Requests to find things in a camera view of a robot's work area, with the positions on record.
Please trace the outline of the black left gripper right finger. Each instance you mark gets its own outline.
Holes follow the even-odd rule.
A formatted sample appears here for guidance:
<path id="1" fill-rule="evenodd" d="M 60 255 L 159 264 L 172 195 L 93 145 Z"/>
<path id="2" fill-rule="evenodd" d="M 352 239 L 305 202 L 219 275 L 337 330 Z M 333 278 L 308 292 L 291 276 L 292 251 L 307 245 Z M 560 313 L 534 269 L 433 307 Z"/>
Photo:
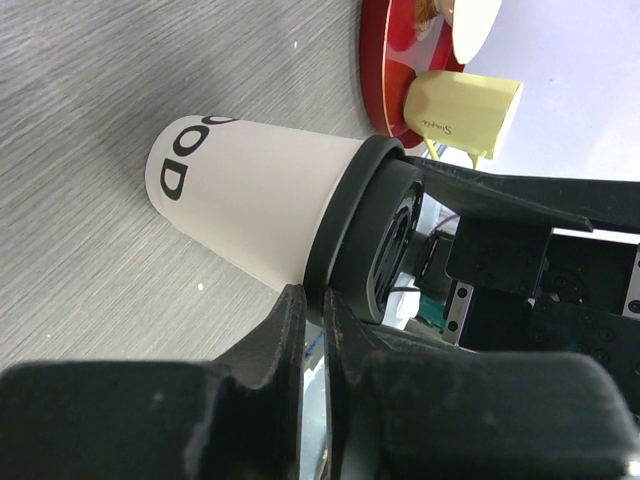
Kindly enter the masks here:
<path id="1" fill-rule="evenodd" d="M 639 434 L 578 354 L 471 353 L 323 305 L 333 479 L 635 479 Z"/>

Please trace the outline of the red round tray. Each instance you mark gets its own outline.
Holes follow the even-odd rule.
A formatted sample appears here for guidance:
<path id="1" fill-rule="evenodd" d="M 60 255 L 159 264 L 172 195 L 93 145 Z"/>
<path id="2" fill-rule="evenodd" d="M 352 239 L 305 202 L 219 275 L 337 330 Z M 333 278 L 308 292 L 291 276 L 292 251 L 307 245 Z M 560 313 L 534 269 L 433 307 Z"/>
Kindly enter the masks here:
<path id="1" fill-rule="evenodd" d="M 410 83 L 428 70 L 464 69 L 454 56 L 452 27 L 432 6 L 431 1 L 361 3 L 358 60 L 366 115 L 375 132 L 406 148 L 423 142 L 403 117 Z"/>

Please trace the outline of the white paper cup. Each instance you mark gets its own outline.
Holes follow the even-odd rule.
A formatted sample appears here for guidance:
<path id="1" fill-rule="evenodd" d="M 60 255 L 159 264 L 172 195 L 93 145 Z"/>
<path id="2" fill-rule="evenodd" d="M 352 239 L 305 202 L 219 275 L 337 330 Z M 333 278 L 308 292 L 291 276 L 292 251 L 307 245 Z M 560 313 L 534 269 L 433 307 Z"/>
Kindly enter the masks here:
<path id="1" fill-rule="evenodd" d="M 220 116 L 169 124 L 145 168 L 176 229 L 269 287 L 302 282 L 321 220 L 361 141 Z"/>

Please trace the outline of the yellow mug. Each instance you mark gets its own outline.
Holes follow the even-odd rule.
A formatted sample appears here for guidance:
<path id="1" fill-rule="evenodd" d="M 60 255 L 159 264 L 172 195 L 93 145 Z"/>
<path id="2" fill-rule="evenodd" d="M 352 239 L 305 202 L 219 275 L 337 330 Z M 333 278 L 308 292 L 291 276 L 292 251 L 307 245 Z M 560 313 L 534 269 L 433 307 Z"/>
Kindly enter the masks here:
<path id="1" fill-rule="evenodd" d="M 501 151 L 521 101 L 517 80 L 430 70 L 410 84 L 405 123 L 428 145 L 437 142 L 465 152 L 473 163 Z"/>

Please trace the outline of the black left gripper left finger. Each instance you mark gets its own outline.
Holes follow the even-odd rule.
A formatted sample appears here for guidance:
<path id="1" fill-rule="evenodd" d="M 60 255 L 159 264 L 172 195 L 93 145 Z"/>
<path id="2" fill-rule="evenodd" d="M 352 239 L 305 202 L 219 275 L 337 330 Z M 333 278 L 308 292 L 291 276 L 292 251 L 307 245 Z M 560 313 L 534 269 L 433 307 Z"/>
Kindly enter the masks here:
<path id="1" fill-rule="evenodd" d="M 295 479 L 306 297 L 218 358 L 26 362 L 1 374 L 5 479 Z"/>

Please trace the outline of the black cup lid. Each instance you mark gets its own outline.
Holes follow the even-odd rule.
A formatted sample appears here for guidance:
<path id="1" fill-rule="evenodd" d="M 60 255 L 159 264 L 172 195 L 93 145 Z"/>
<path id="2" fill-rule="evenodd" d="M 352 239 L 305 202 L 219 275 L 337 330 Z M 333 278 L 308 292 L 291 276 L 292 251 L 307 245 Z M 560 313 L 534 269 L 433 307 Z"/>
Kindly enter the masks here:
<path id="1" fill-rule="evenodd" d="M 356 318 L 382 322 L 423 195 L 423 175 L 399 140 L 374 135 L 363 142 L 339 179 L 312 244 L 303 279 L 311 323 L 323 324 L 329 290 Z"/>

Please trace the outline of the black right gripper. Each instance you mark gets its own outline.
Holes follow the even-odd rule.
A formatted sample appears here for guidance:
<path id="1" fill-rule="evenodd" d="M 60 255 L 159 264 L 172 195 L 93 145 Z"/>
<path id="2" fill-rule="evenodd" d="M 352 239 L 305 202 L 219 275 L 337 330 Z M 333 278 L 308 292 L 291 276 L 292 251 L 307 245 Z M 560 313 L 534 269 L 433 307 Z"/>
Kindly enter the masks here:
<path id="1" fill-rule="evenodd" d="M 593 236 L 638 232 L 636 182 L 412 164 L 457 222 L 417 236 L 408 261 L 417 289 L 442 308 L 435 322 L 446 341 L 638 358 L 639 248 Z"/>

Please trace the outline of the white paper plate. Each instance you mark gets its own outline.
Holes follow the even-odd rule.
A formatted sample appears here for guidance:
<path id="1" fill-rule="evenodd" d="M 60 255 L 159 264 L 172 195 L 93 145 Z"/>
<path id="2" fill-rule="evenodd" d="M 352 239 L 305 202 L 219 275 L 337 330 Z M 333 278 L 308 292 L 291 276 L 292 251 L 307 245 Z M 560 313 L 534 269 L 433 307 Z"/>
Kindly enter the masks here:
<path id="1" fill-rule="evenodd" d="M 436 11 L 452 28 L 453 53 L 469 63 L 484 45 L 502 6 L 501 0 L 436 0 Z"/>

